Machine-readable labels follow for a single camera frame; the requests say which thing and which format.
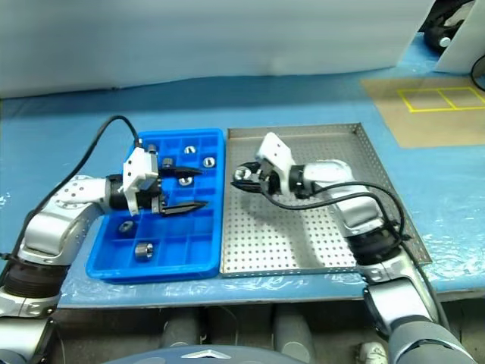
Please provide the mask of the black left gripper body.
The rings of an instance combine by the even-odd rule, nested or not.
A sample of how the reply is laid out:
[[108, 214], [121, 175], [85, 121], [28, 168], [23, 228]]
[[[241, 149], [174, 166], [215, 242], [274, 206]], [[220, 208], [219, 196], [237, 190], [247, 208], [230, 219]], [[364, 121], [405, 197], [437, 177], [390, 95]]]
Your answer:
[[140, 209], [149, 209], [153, 214], [162, 215], [166, 206], [166, 196], [162, 189], [162, 178], [158, 177], [151, 184], [136, 194]]

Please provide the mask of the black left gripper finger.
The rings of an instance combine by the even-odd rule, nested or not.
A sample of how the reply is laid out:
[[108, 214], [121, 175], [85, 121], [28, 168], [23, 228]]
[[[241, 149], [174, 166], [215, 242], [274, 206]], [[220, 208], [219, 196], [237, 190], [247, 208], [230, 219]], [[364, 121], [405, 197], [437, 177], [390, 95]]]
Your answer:
[[202, 173], [203, 171], [201, 169], [184, 166], [170, 166], [158, 169], [158, 176], [163, 178], [188, 178], [201, 175]]
[[206, 207], [207, 204], [207, 201], [183, 201], [176, 205], [164, 206], [161, 209], [161, 215], [163, 217], [184, 215], [202, 209]]

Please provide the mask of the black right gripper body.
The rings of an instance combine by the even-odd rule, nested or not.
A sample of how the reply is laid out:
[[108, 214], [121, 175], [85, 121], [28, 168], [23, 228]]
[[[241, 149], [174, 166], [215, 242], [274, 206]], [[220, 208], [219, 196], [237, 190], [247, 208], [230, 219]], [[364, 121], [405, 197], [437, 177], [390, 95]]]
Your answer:
[[271, 196], [282, 195], [280, 177], [274, 165], [269, 161], [258, 162], [258, 189], [257, 193], [267, 192]]

